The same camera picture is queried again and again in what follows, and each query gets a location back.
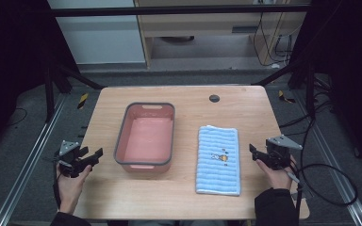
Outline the person's left hand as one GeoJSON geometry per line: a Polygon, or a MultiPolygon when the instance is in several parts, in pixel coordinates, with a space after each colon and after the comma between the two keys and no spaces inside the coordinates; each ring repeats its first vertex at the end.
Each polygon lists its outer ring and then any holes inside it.
{"type": "Polygon", "coordinates": [[[72,215],[78,204],[83,185],[91,173],[92,166],[87,165],[75,178],[64,176],[57,167],[58,194],[60,198],[59,212],[72,215]]]}

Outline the light wooden desk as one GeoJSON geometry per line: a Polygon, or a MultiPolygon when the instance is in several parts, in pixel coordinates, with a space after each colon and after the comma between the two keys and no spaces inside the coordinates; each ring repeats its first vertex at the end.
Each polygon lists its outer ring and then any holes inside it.
{"type": "MultiPolygon", "coordinates": [[[[133,0],[137,7],[222,6],[222,5],[298,5],[311,0],[133,0]]],[[[275,61],[277,39],[297,35],[305,18],[303,12],[214,13],[141,15],[141,35],[158,37],[242,35],[254,44],[262,64],[275,61]]]]}

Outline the person's right hand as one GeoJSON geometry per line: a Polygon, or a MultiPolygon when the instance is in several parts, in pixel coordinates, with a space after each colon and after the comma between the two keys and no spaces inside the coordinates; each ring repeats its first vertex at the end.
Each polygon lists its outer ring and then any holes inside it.
{"type": "Polygon", "coordinates": [[[270,187],[272,187],[273,189],[291,189],[292,178],[290,177],[290,175],[293,174],[291,168],[273,170],[260,159],[257,159],[255,162],[259,166],[259,168],[265,173],[270,187]]]}

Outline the black metal stand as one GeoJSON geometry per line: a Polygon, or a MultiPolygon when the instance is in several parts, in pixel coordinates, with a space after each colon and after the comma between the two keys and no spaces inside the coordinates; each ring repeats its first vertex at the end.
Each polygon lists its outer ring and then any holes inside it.
{"type": "Polygon", "coordinates": [[[84,77],[81,73],[73,71],[68,67],[57,64],[55,61],[47,62],[44,66],[43,79],[45,86],[46,97],[46,122],[53,119],[55,114],[54,89],[56,85],[60,93],[69,93],[72,90],[72,85],[67,79],[68,76],[87,85],[92,89],[103,89],[104,86],[99,85],[90,79],[84,77]]]}
{"type": "Polygon", "coordinates": [[[309,117],[315,118],[314,106],[314,81],[315,81],[315,65],[311,61],[296,60],[289,63],[286,67],[278,70],[270,76],[253,83],[253,86],[265,87],[270,82],[278,79],[284,74],[291,73],[288,80],[288,86],[291,89],[299,88],[305,82],[305,109],[309,117]]]}

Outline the pink basin with grey rim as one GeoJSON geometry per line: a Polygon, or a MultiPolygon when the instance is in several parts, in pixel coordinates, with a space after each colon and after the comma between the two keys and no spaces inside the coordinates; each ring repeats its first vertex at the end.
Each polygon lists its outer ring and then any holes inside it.
{"type": "Polygon", "coordinates": [[[123,121],[114,160],[127,172],[166,172],[173,155],[175,108],[170,103],[132,103],[123,121]]]}

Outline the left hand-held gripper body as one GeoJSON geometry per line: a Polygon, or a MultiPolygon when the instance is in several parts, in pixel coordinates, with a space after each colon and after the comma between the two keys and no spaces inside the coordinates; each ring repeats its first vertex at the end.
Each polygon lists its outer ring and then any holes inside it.
{"type": "Polygon", "coordinates": [[[59,171],[66,177],[76,178],[88,166],[87,159],[80,156],[78,142],[63,140],[58,151],[59,171]]]}

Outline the black curtain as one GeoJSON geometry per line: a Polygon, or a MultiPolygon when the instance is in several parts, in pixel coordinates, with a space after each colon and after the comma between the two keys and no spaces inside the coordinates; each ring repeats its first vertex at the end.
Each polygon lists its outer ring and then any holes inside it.
{"type": "Polygon", "coordinates": [[[299,57],[317,32],[314,67],[332,80],[332,97],[362,154],[362,0],[311,0],[294,46],[299,57]]]}
{"type": "Polygon", "coordinates": [[[0,0],[0,134],[14,112],[18,96],[43,83],[34,36],[41,36],[59,64],[78,70],[57,20],[32,14],[49,8],[48,0],[0,0]]]}

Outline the yellow black striped tape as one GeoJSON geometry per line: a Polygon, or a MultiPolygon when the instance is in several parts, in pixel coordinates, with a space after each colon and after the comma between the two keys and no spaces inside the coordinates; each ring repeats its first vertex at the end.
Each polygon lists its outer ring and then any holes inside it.
{"type": "Polygon", "coordinates": [[[295,99],[287,98],[282,90],[278,90],[278,98],[279,98],[279,100],[286,102],[286,103],[290,103],[290,104],[296,103],[295,99]]]}
{"type": "Polygon", "coordinates": [[[81,95],[80,100],[79,100],[78,105],[77,105],[77,109],[82,109],[83,108],[83,106],[85,105],[88,97],[89,97],[88,93],[83,93],[81,95]]]}

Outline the blue striped towel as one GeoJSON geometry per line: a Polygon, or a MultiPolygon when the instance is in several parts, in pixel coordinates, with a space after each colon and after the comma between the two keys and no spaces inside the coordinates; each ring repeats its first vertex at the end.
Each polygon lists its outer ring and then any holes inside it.
{"type": "Polygon", "coordinates": [[[235,128],[201,126],[195,191],[198,194],[239,196],[239,133],[235,128]]]}

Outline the white cabinet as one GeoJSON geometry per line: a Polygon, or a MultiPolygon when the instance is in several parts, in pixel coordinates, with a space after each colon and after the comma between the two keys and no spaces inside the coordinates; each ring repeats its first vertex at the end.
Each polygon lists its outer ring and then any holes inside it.
{"type": "MultiPolygon", "coordinates": [[[[48,0],[51,9],[132,8],[133,0],[48,0]]],[[[57,17],[78,65],[144,63],[136,16],[57,17]]]]}

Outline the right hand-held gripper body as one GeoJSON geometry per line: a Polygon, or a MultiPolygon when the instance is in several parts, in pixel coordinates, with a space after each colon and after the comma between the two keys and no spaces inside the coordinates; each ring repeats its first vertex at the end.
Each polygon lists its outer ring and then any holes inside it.
{"type": "Polygon", "coordinates": [[[301,151],[303,146],[281,135],[266,139],[268,159],[264,163],[272,170],[282,170],[290,165],[290,151],[301,151]]]}

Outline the aluminium floor rail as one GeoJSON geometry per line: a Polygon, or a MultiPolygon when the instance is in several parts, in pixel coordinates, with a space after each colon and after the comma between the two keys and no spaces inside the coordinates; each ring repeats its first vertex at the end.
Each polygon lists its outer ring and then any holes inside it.
{"type": "Polygon", "coordinates": [[[44,150],[45,145],[54,130],[54,127],[67,100],[67,97],[67,94],[59,94],[57,102],[55,103],[52,118],[42,127],[41,132],[39,133],[39,136],[34,143],[30,154],[25,160],[25,163],[21,171],[19,172],[9,194],[7,195],[4,203],[0,207],[0,226],[8,225],[12,213],[15,210],[21,196],[23,195],[25,187],[34,171],[34,168],[39,161],[42,151],[44,150]]]}
{"type": "Polygon", "coordinates": [[[303,131],[303,147],[300,154],[300,166],[302,168],[302,176],[307,187],[312,190],[314,194],[319,196],[324,202],[331,204],[332,206],[341,206],[346,208],[356,226],[362,226],[362,203],[359,200],[359,192],[357,184],[353,180],[353,176],[349,175],[339,164],[336,156],[332,153],[331,146],[326,141],[320,127],[316,124],[317,115],[324,110],[332,110],[332,103],[327,96],[322,97],[321,93],[318,96],[314,96],[315,106],[315,118],[309,117],[305,109],[305,94],[302,91],[293,91],[293,95],[296,98],[297,105],[302,109],[304,114],[303,119],[307,121],[307,127],[303,131]],[[321,163],[304,162],[304,157],[311,151],[318,150],[322,157],[321,163]],[[338,194],[341,198],[341,202],[334,202],[331,199],[324,198],[321,193],[312,188],[312,185],[305,178],[304,172],[306,170],[312,170],[314,168],[322,168],[327,170],[327,173],[331,176],[332,182],[337,188],[338,194]]]}

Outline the black horizontal frame bar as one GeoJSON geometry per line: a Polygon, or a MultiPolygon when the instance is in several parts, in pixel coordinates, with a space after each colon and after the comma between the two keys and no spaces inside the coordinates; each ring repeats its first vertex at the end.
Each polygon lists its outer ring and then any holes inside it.
{"type": "Polygon", "coordinates": [[[84,16],[128,16],[128,15],[172,15],[213,13],[261,13],[261,12],[304,12],[311,4],[298,5],[223,5],[223,6],[174,6],[139,8],[62,8],[50,9],[47,14],[55,17],[84,16]]]}

